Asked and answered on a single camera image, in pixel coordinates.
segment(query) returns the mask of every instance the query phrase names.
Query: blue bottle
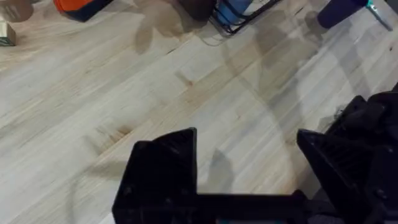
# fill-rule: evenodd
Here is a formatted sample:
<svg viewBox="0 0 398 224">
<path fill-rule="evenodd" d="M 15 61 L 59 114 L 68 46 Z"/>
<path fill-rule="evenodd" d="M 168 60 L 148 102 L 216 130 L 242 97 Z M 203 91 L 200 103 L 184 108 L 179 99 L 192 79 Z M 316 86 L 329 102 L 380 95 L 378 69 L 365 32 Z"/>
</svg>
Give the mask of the blue bottle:
<svg viewBox="0 0 398 224">
<path fill-rule="evenodd" d="M 252 3 L 252 0 L 221 0 L 217 17 L 223 25 L 233 25 L 239 21 L 239 17 L 235 16 L 224 1 L 228 1 L 239 14 L 243 14 Z"/>
</svg>

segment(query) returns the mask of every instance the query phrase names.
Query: hardwood floor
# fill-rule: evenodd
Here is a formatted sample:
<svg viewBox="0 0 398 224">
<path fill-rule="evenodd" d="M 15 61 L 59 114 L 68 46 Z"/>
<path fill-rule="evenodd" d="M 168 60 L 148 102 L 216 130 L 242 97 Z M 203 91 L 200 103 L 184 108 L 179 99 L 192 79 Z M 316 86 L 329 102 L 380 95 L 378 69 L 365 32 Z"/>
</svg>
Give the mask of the hardwood floor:
<svg viewBox="0 0 398 224">
<path fill-rule="evenodd" d="M 398 81 L 398 16 L 378 0 L 394 32 L 365 9 L 326 31 L 326 3 L 284 0 L 228 40 L 170 1 L 87 23 L 37 3 L 0 49 L 0 222 L 112 223 L 133 144 L 190 126 L 200 192 L 313 194 L 298 128 Z"/>
</svg>

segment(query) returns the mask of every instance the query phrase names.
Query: black plastic part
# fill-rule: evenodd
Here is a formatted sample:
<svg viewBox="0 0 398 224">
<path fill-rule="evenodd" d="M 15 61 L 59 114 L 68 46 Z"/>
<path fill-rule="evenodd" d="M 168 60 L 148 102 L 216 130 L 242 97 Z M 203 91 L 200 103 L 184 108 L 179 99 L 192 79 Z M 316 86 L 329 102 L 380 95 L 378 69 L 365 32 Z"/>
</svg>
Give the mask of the black plastic part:
<svg viewBox="0 0 398 224">
<path fill-rule="evenodd" d="M 355 97 L 326 134 L 298 132 L 297 144 L 345 223 L 398 220 L 394 91 Z"/>
<path fill-rule="evenodd" d="M 71 19 L 80 22 L 86 22 L 112 1 L 113 0 L 94 0 L 92 2 L 89 2 L 87 5 L 83 6 L 79 10 L 64 11 L 63 13 Z"/>
<path fill-rule="evenodd" d="M 197 194 L 197 131 L 166 134 L 134 145 L 112 207 L 117 224 L 217 223 L 283 220 L 307 223 L 314 214 L 337 216 L 326 202 L 292 195 Z"/>
</svg>

